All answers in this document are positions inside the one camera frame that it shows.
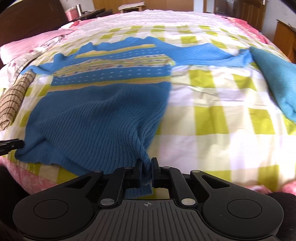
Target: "wooden wardrobe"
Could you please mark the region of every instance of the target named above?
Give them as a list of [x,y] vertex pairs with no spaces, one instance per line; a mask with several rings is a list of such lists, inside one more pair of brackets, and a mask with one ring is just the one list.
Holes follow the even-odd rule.
[[[112,9],[118,13],[118,7],[123,4],[142,2],[143,0],[93,0],[96,9]],[[193,11],[193,0],[144,0],[145,9],[160,9],[173,11]]]

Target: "person's leg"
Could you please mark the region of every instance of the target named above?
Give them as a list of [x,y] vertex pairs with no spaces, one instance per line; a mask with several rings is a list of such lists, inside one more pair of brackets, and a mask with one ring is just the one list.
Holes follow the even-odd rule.
[[284,210],[284,220],[276,236],[281,241],[296,240],[296,196],[280,192],[271,193],[268,196],[278,201]]
[[16,230],[12,212],[16,204],[29,194],[12,178],[8,170],[0,166],[0,220]]

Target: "teal fabric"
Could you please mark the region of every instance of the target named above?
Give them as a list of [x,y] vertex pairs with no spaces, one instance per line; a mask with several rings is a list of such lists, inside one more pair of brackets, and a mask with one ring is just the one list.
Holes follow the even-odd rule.
[[255,47],[250,47],[250,52],[279,108],[288,119],[296,123],[296,64]]

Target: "white wall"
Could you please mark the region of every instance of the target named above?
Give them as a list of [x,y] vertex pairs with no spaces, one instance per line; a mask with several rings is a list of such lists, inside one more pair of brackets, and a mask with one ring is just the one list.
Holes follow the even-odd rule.
[[203,12],[203,0],[193,0],[193,11]]
[[207,12],[214,12],[215,0],[207,0]]
[[296,27],[296,14],[280,0],[268,0],[262,33],[271,41],[274,39],[277,19]]
[[60,0],[60,2],[64,10],[75,7],[77,4],[81,4],[82,11],[94,10],[94,3],[92,0]]

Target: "bed sheet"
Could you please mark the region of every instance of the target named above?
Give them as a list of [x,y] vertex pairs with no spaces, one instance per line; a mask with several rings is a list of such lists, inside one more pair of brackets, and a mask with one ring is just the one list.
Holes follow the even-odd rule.
[[[156,37],[177,46],[212,43],[231,54],[255,46],[287,59],[274,45],[252,39],[214,14],[146,10],[98,18],[67,36],[32,62],[75,53],[92,42],[117,42],[129,36]],[[14,123],[0,139],[24,138],[30,112],[45,96],[52,76],[37,75]],[[295,178],[296,125],[274,103],[255,63],[245,68],[182,66],[172,71],[168,108],[148,150],[161,166],[183,173],[200,169],[240,185],[265,185],[275,191]],[[8,160],[53,183],[74,177],[59,166]]]

